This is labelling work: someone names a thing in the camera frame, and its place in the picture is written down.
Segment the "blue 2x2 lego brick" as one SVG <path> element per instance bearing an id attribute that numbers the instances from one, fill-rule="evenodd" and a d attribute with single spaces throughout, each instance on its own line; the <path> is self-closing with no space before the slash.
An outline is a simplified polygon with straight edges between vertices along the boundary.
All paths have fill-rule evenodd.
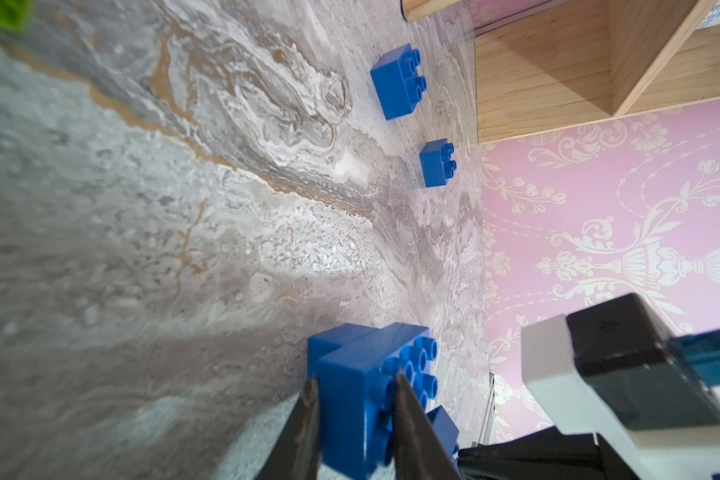
<path id="1" fill-rule="evenodd" d="M 386 120 L 414 112 L 427 90 L 427 80 L 418 73 L 421 53 L 405 44 L 383 54 L 371 69 L 371 77 Z"/>

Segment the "blue lego brick assembly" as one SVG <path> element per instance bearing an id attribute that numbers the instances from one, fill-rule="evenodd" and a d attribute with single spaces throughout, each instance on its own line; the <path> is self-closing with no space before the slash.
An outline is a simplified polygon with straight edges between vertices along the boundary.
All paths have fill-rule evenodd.
<path id="1" fill-rule="evenodd" d="M 396 375 L 425 408 L 438 394 L 431 374 L 438 351 L 429 328 L 404 323 L 344 324 L 311 336 L 307 375 L 318 380 L 323 463 L 351 479 L 389 465 Z"/>

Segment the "green 2x4 lego brick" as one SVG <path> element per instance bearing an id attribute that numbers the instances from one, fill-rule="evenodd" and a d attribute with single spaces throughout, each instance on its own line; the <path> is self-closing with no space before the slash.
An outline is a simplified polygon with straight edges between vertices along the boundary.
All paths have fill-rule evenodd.
<path id="1" fill-rule="evenodd" d="M 34 0 L 0 0 L 0 28 L 21 33 L 31 18 Z"/>

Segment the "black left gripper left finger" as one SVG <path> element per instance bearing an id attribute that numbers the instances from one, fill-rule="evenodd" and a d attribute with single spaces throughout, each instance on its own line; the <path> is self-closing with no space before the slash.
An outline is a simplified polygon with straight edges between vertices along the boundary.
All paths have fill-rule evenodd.
<path id="1" fill-rule="evenodd" d="M 256 479 L 315 480 L 320 463 L 319 384 L 310 377 Z"/>

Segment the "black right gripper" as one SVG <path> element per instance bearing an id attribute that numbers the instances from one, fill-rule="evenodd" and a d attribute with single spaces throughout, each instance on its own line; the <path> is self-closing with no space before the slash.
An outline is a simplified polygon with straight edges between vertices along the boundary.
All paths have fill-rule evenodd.
<path id="1" fill-rule="evenodd" d="M 462 449 L 457 464 L 466 479 L 624 480 L 637 477 L 602 436 L 564 435 L 555 427 L 510 442 Z"/>

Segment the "blue 2x2 lego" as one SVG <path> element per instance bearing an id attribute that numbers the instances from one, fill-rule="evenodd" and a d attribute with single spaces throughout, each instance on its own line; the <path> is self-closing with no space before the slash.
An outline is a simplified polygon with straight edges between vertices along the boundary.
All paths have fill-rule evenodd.
<path id="1" fill-rule="evenodd" d="M 427 188 L 445 186 L 454 177 L 457 170 L 457 163 L 452 159 L 454 150 L 454 145 L 447 138 L 424 145 L 419 158 Z"/>
<path id="2" fill-rule="evenodd" d="M 459 436 L 458 427 L 443 406 L 438 406 L 430 410 L 427 413 L 427 417 L 446 454 L 452 462 L 455 462 L 459 451 L 459 445 L 457 443 Z"/>

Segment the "wooden shelf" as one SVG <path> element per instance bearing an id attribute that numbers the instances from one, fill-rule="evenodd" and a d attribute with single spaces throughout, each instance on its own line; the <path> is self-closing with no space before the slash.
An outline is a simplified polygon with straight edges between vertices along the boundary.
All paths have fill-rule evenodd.
<path id="1" fill-rule="evenodd" d="M 712 1 L 554 2 L 475 40 L 482 143 L 720 99 Z"/>

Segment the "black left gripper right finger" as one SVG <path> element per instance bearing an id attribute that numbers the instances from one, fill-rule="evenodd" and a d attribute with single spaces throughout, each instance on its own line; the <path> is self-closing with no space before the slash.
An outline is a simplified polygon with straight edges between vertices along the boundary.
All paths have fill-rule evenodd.
<path id="1" fill-rule="evenodd" d="M 397 480 L 460 479 L 408 379 L 395 376 L 394 465 Z"/>

